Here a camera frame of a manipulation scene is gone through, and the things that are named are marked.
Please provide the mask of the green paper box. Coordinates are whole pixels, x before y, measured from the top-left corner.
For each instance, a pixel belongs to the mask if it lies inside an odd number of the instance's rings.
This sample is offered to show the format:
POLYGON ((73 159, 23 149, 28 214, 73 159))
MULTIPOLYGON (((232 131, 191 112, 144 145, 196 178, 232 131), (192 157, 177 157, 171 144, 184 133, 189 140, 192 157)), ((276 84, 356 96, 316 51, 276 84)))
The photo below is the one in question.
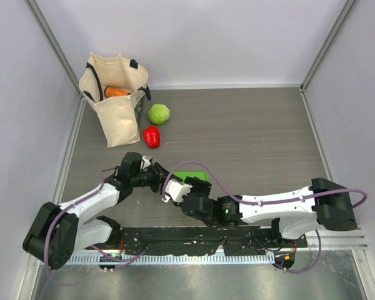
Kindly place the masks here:
POLYGON ((202 181, 208 181, 207 173, 204 171, 176 171, 174 175, 181 178, 183 181, 186 178, 198 178, 202 181))

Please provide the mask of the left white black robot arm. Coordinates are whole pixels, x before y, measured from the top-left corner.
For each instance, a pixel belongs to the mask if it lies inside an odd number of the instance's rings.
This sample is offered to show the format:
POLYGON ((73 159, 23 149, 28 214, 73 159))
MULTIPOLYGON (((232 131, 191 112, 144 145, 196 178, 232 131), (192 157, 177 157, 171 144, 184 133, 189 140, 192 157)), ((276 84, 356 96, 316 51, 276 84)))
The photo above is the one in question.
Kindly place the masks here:
POLYGON ((121 225, 99 213, 129 197, 134 188, 163 193, 162 200, 181 204, 191 186, 149 156, 127 153, 113 173, 86 194, 62 204, 47 202, 24 238, 24 251, 50 269, 63 267, 74 252, 91 246, 114 249, 123 238, 121 225))

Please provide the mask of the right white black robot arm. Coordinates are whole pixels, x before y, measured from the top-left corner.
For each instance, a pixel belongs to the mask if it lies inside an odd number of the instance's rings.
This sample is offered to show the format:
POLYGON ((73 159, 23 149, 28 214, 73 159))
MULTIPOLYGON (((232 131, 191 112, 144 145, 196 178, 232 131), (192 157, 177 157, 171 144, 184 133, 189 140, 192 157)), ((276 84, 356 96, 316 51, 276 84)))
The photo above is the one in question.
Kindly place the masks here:
POLYGON ((211 183, 197 177, 167 184, 165 199, 207 227, 238 227, 271 221, 270 240, 283 247, 318 229, 344 232, 358 228, 348 188, 324 178, 310 186, 265 196, 235 195, 211 199, 211 183))

